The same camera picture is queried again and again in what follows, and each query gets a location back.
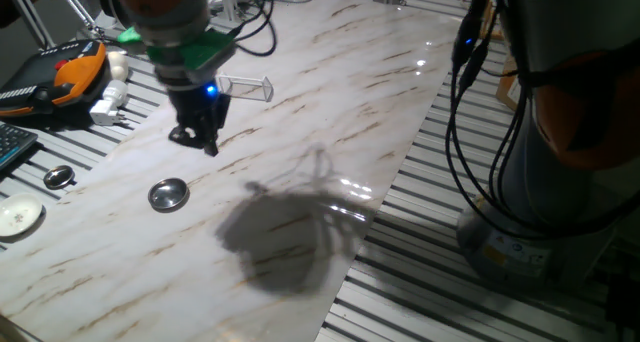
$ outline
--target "keyboard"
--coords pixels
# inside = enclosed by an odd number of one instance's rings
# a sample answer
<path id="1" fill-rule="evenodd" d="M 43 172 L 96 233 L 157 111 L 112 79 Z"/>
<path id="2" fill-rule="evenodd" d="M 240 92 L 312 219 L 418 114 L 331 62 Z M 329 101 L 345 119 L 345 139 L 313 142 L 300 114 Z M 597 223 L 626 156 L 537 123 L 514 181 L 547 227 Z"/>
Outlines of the keyboard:
<path id="1" fill-rule="evenodd" d="M 6 123 L 0 124 L 0 170 L 36 142 L 38 135 Z"/>

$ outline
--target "marble tabletop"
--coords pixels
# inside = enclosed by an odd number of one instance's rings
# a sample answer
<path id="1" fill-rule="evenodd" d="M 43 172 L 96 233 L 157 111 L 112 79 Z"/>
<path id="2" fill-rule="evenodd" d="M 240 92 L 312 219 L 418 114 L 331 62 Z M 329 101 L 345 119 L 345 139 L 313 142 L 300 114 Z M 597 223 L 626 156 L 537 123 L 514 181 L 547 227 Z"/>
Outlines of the marble tabletop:
<path id="1" fill-rule="evenodd" d="M 457 23 L 368 0 L 278 4 L 274 21 L 273 56 L 224 66 L 268 76 L 273 100 L 232 100 L 215 158 L 167 140 L 164 103 L 0 255 L 2 315 L 45 341 L 313 341 Z M 158 213 L 147 192 L 168 177 L 191 196 Z"/>

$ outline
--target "white round object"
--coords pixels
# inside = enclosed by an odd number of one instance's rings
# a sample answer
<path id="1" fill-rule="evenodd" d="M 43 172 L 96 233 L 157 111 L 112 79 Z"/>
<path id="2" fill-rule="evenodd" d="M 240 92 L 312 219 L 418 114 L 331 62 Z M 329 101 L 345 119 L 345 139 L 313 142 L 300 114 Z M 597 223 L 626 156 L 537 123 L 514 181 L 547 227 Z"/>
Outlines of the white round object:
<path id="1" fill-rule="evenodd" d="M 107 54 L 109 66 L 111 68 L 111 78 L 118 81 L 126 81 L 129 75 L 129 62 L 120 52 L 109 52 Z"/>
<path id="2" fill-rule="evenodd" d="M 31 193 L 19 193 L 0 202 L 0 237 L 11 237 L 33 226 L 42 213 L 42 202 Z"/>
<path id="3" fill-rule="evenodd" d="M 125 69 L 120 66 L 111 67 L 111 78 L 114 80 L 124 82 L 127 80 L 128 74 L 129 72 L 125 71 Z"/>
<path id="4" fill-rule="evenodd" d="M 107 58 L 109 59 L 109 64 L 111 64 L 111 66 L 120 66 L 124 68 L 124 65 L 127 65 L 128 67 L 127 59 L 120 52 L 109 52 Z"/>

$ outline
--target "blue led light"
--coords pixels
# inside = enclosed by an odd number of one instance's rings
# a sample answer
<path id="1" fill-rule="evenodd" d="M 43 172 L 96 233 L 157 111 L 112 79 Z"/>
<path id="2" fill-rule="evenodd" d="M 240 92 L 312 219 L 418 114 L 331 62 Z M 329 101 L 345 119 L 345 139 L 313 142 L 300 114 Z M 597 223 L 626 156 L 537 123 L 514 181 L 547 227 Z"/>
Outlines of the blue led light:
<path id="1" fill-rule="evenodd" d="M 207 93 L 209 94 L 209 96 L 215 96 L 216 93 L 218 93 L 218 89 L 216 88 L 216 86 L 209 86 L 207 87 Z"/>

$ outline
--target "orange device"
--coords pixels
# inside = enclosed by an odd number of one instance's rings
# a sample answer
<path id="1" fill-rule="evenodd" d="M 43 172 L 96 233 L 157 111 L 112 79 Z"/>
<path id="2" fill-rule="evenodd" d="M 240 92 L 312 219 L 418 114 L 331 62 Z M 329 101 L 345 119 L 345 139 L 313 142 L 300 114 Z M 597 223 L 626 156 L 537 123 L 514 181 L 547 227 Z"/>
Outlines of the orange device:
<path id="1" fill-rule="evenodd" d="M 0 117 L 52 113 L 93 101 L 111 79 L 105 46 L 74 41 L 29 58 L 0 89 Z"/>

